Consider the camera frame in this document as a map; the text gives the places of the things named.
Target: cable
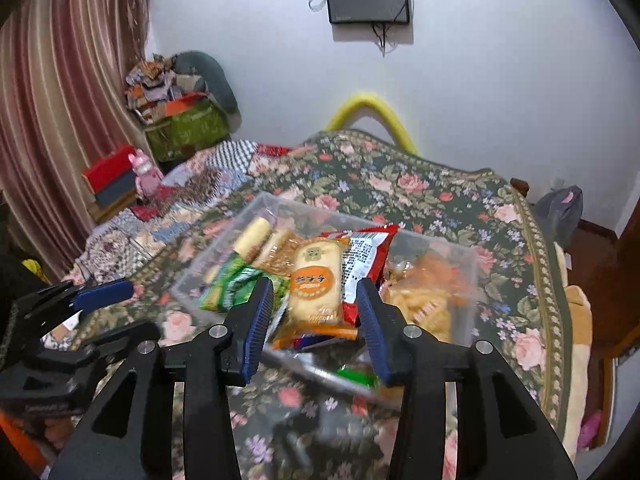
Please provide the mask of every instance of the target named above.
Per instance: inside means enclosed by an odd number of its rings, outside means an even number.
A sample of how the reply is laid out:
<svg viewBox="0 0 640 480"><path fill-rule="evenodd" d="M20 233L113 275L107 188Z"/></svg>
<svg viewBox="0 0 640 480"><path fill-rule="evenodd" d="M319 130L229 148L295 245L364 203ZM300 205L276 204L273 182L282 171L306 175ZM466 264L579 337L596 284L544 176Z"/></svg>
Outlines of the cable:
<svg viewBox="0 0 640 480"><path fill-rule="evenodd" d="M373 33L376 35L376 38L378 38L378 47L382 52L382 57L385 57L385 55L388 54L386 51L386 35L391 30L391 27L393 27L396 24L396 21L400 17L400 14L402 14L402 12L407 7L409 7L409 19L411 19L411 15L413 13L413 6L414 6L413 4L414 4L414 0L411 0L411 4L410 4L410 0L404 0L404 4L402 4L402 7L400 7L400 10L398 10L398 13L390 22L371 23L371 29L373 30ZM378 32L377 27L381 27L382 30ZM396 46L398 46L397 43L391 43L391 44L394 46L394 49Z"/></svg>
<svg viewBox="0 0 640 480"><path fill-rule="evenodd" d="M313 6L312 3L314 1L316 0L309 0L309 9L311 9L311 11L313 12L318 12L319 10L322 10L326 5L326 0L322 0L319 4Z"/></svg>

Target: red snack package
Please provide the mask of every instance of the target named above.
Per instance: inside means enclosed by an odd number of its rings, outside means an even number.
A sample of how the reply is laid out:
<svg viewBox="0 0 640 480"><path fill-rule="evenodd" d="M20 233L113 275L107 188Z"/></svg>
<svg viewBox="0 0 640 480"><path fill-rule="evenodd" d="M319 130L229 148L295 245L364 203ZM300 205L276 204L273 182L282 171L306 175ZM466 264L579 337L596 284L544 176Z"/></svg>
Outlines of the red snack package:
<svg viewBox="0 0 640 480"><path fill-rule="evenodd" d="M342 313L346 322L355 324L358 318L356 285L362 278L377 282L385 267L389 245L398 229L398 224L389 224L321 234L325 238L351 239L351 245L342 260Z"/></svg>

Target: yellow cloth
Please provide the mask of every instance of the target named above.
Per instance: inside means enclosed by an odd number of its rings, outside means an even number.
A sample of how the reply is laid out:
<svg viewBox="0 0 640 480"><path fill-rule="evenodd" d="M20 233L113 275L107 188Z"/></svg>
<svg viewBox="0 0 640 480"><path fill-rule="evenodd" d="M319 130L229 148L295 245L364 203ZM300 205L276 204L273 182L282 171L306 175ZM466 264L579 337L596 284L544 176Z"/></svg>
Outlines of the yellow cloth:
<svg viewBox="0 0 640 480"><path fill-rule="evenodd" d="M584 416L587 400L587 368L591 354L591 340L593 338L593 323L591 321L591 305L587 296L577 285L568 284L568 273L564 259L564 251L558 244L556 255L562 277L562 286L569 305L572 324L572 358L571 358L571 389L566 413L566 431L564 433L564 449L571 460L575 460L580 434L580 423Z"/></svg>
<svg viewBox="0 0 640 480"><path fill-rule="evenodd" d="M42 266L36 260L24 260L22 264L31 272L38 276L43 282L51 284L42 270Z"/></svg>

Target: orange label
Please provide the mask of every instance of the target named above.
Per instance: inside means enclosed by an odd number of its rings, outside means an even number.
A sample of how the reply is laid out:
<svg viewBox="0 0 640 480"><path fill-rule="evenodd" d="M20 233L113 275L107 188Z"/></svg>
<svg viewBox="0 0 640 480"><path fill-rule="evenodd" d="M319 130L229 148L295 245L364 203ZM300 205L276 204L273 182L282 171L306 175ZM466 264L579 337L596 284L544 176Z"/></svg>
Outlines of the orange label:
<svg viewBox="0 0 640 480"><path fill-rule="evenodd" d="M328 293L334 286L334 274L331 269L322 266L309 266L291 273L290 290L292 294L314 300Z"/></svg>

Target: green bag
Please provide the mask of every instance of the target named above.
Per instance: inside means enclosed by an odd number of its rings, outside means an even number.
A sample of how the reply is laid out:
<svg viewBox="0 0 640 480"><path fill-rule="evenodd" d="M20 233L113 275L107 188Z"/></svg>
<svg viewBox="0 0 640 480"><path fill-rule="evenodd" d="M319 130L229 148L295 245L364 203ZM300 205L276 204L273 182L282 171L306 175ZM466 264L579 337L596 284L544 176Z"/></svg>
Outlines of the green bag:
<svg viewBox="0 0 640 480"><path fill-rule="evenodd" d="M146 139L158 162L188 158L229 135L226 116L211 101L167 117L145 128Z"/></svg>

